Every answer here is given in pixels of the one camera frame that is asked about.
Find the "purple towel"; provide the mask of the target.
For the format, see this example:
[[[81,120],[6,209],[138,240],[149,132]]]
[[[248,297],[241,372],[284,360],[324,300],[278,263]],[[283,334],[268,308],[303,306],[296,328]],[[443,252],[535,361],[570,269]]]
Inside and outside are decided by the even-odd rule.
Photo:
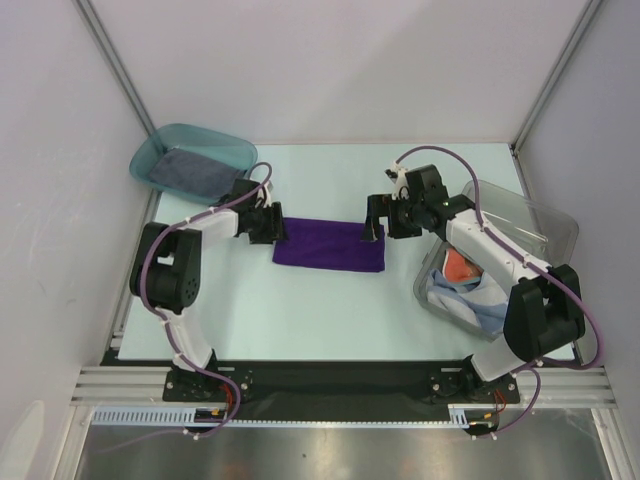
[[[384,240],[362,240],[363,224],[292,217],[284,224],[288,239],[276,243],[275,264],[356,273],[385,270]]]

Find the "dark grey-blue towel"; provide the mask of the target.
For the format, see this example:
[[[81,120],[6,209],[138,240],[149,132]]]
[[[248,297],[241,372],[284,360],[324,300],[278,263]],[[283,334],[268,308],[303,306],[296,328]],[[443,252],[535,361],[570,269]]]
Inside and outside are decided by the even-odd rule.
[[[217,160],[173,149],[151,169],[149,179],[183,194],[214,199],[226,195],[243,175],[243,170]]]

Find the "orange towel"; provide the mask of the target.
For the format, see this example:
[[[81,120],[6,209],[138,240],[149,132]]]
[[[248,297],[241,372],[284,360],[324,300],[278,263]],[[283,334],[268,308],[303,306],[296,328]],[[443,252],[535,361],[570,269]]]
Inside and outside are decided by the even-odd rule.
[[[448,248],[445,253],[442,274],[449,283],[467,285],[479,282],[483,271],[454,248]]]

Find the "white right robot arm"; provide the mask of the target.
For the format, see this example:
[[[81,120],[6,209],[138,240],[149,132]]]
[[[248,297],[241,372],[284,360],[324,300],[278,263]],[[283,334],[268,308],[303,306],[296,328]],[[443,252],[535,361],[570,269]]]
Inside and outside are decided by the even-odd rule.
[[[380,238],[382,219],[394,239],[434,233],[479,265],[508,296],[501,334],[469,357],[471,370],[460,377],[466,398],[486,400],[496,390],[496,379],[584,336],[580,284],[571,267],[553,267],[522,249],[490,222],[478,196],[450,195],[435,166],[394,166],[385,174],[394,189],[368,196],[363,240]]]

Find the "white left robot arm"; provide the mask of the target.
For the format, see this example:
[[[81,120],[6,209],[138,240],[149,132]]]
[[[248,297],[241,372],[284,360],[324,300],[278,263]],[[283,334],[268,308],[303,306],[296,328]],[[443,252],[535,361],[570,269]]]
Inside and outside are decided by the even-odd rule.
[[[129,288],[156,316],[173,350],[173,363],[189,371],[185,388],[199,400],[214,397],[220,376],[214,349],[188,310],[201,287],[203,251],[247,235],[252,245],[287,238],[282,206],[271,199],[270,182],[237,180],[223,203],[176,224],[149,222],[138,243]]]

